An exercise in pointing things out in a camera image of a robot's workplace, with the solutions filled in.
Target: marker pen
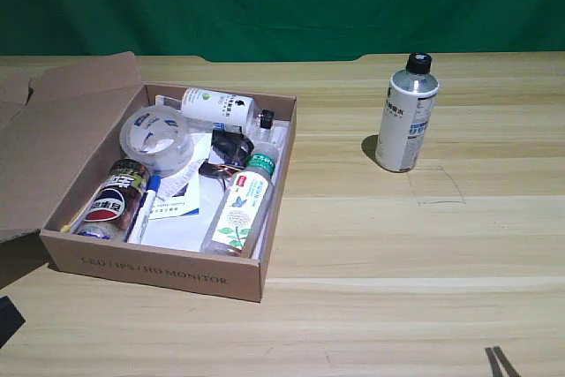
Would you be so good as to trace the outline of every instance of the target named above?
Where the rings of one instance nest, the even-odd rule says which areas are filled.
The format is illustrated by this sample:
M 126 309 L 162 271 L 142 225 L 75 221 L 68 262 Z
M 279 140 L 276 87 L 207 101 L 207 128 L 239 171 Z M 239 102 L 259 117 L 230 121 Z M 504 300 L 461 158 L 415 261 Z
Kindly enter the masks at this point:
M 141 239 L 143 238 L 143 233 L 147 226 L 147 221 L 149 221 L 149 214 L 151 214 L 151 207 L 157 197 L 157 191 L 159 190 L 159 185 L 161 185 L 161 176 L 153 175 L 149 178 L 149 183 L 147 183 L 147 190 L 143 195 L 141 200 L 141 206 L 139 207 L 138 217 L 133 224 L 132 232 L 127 239 L 127 243 L 134 243 L 139 245 Z

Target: wooden table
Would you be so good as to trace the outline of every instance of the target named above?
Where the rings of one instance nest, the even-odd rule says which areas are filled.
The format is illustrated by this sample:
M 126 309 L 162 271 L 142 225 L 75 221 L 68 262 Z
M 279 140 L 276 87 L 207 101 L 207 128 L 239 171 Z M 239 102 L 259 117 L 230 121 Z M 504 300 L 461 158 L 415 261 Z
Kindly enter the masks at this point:
M 298 132 L 261 304 L 48 269 L 0 247 L 27 323 L 6 376 L 565 374 L 565 53 L 437 54 L 442 87 L 416 169 L 374 149 L 406 55 L 210 64 L 142 57 L 144 79 L 298 96 Z M 0 79 L 76 57 L 3 57 Z

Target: black spray can cap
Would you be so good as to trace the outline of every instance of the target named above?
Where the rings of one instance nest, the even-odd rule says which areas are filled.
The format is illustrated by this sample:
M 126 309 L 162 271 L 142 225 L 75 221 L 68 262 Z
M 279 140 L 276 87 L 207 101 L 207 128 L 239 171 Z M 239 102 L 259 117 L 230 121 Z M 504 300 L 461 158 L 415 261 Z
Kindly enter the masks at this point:
M 412 53 L 406 63 L 406 71 L 412 74 L 427 74 L 432 67 L 432 57 L 427 53 Z
M 264 109 L 260 114 L 259 127 L 265 129 L 271 129 L 273 126 L 273 120 L 275 119 L 275 113 L 272 110 Z

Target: green curtain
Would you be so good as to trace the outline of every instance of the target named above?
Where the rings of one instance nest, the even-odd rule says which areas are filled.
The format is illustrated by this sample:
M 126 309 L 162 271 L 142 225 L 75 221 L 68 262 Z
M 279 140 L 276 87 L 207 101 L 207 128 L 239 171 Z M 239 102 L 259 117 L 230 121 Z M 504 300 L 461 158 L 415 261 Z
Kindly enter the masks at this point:
M 0 0 L 0 55 L 346 60 L 565 50 L 564 0 Z

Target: box lid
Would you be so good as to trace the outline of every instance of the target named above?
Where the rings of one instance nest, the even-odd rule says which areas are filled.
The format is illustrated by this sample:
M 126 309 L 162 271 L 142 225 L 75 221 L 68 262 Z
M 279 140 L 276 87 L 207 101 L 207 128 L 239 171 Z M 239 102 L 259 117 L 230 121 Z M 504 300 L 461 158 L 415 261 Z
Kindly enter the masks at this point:
M 15 72 L 0 86 L 0 131 L 25 108 L 29 82 L 25 72 Z
M 0 242 L 47 223 L 142 87 L 131 52 L 41 76 L 0 137 Z

